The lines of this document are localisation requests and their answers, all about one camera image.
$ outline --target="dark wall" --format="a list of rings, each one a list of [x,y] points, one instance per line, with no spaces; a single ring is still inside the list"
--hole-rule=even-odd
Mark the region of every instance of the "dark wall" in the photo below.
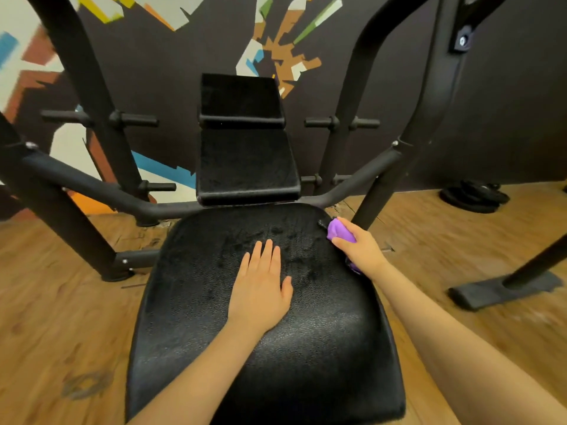
[[[290,1],[274,0],[266,35],[275,35]],[[303,119],[333,114],[351,48],[384,1],[343,0],[331,19],[296,47],[307,58],[322,60],[284,100],[302,175],[317,171],[327,139],[324,130],[303,128]],[[340,174],[355,171],[402,132],[420,90],[437,1],[427,2],[384,43],[358,112],[379,118],[382,127],[351,135]],[[311,1],[285,38],[292,41],[329,2]],[[109,24],[81,8],[116,105],[161,120],[156,130],[130,130],[134,151],[195,169],[199,76],[235,73],[252,36],[255,3],[205,0],[176,32],[138,5]],[[479,27],[455,102],[401,189],[443,186],[464,177],[503,183],[567,178],[565,11],[567,0],[507,0]]]

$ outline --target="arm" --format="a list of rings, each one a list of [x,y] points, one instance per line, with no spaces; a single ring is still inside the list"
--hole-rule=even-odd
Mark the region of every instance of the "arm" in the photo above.
[[[280,288],[280,248],[272,240],[246,252],[232,288],[228,320],[215,339],[129,425],[206,425],[264,333],[285,316],[293,288]]]
[[[333,244],[384,293],[463,425],[567,424],[559,401],[390,265],[368,231],[340,219],[357,243]]]

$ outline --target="forearm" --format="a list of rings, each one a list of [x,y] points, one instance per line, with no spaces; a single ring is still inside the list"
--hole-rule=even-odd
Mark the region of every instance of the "forearm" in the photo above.
[[[534,379],[389,264],[372,277],[463,425],[565,424],[567,410]]]
[[[261,337],[257,331],[227,323],[203,353],[130,424],[208,424]]]

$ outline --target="left hand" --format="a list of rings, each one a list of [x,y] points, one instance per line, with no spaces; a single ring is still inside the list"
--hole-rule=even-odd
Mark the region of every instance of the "left hand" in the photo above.
[[[291,305],[293,287],[287,276],[280,288],[280,247],[267,240],[256,242],[252,256],[245,253],[232,288],[227,323],[242,325],[263,336],[285,316]]]

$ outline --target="wooden floor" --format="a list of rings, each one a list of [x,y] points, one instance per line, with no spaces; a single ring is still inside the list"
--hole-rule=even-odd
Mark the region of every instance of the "wooden floor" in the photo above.
[[[444,294],[513,271],[567,232],[559,184],[504,191],[511,201],[492,215],[450,207],[434,191],[396,194],[371,231],[423,292],[567,405],[567,288],[478,313],[458,310]],[[329,212],[350,218],[361,200]],[[171,228],[137,228],[125,215],[92,221],[117,250],[159,247]],[[104,283],[41,221],[2,223],[0,239],[0,424],[124,423],[128,353],[147,274]],[[567,262],[553,271],[567,284]],[[408,399],[399,423],[457,424],[386,308]]]

